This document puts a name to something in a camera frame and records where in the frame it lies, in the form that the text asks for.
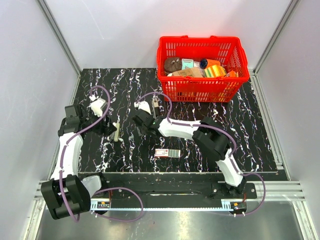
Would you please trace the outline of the beige stapler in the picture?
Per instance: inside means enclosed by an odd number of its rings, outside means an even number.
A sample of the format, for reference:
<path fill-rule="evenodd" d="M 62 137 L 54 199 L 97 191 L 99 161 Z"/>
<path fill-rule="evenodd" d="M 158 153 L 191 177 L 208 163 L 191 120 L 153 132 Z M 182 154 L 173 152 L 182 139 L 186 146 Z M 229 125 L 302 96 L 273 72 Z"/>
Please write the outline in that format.
<path fill-rule="evenodd" d="M 120 128 L 121 125 L 119 122 L 113 122 L 113 126 L 116 128 L 115 132 L 112 134 L 112 139 L 114 142 L 118 142 L 120 138 Z"/>

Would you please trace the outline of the staple remover tool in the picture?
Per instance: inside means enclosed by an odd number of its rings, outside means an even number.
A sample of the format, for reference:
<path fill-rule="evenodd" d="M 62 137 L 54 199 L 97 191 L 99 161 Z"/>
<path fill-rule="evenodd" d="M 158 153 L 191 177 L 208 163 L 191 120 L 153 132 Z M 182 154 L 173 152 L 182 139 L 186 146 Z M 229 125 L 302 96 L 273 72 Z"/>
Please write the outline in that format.
<path fill-rule="evenodd" d="M 159 101 L 156 96 L 152 98 L 153 117 L 156 118 L 161 115 Z"/>

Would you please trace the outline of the red white staple box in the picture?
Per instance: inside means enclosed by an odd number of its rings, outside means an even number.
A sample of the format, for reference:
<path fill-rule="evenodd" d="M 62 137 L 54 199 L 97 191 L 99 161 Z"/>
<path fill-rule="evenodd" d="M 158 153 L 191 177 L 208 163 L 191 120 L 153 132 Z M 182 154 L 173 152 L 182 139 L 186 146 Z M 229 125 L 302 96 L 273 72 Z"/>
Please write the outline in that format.
<path fill-rule="evenodd" d="M 154 156 L 158 158 L 180 158 L 181 151 L 179 149 L 157 148 Z"/>

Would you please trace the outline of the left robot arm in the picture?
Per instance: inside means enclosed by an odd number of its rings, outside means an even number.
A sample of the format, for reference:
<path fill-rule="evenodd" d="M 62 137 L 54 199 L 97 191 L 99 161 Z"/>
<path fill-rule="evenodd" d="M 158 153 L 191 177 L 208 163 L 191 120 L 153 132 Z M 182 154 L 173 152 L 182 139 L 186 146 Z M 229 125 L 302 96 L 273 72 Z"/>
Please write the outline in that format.
<path fill-rule="evenodd" d="M 103 198 L 107 195 L 108 185 L 101 172 L 82 179 L 78 176 L 81 149 L 87 133 L 103 137 L 114 134 L 118 127 L 107 116 L 108 105 L 99 99 L 91 103 L 88 109 L 81 104 L 64 108 L 57 132 L 59 152 L 55 169 L 48 181 L 41 184 L 41 194 L 54 220 L 73 216 L 76 220 L 80 214 L 91 207 L 91 198 L 95 195 Z"/>

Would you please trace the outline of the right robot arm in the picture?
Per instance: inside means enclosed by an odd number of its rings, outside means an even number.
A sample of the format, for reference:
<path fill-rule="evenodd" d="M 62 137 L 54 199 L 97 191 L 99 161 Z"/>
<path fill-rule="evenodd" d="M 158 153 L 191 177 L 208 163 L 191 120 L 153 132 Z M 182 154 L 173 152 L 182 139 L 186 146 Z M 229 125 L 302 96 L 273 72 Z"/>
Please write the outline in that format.
<path fill-rule="evenodd" d="M 228 194 L 239 198 L 245 193 L 247 181 L 233 156 L 236 142 L 213 119 L 207 116 L 196 121 L 175 120 L 165 116 L 154 118 L 149 112 L 138 109 L 132 120 L 142 135 L 194 141 L 202 156 L 207 158 L 207 165 L 210 167 L 215 162 L 219 167 Z"/>

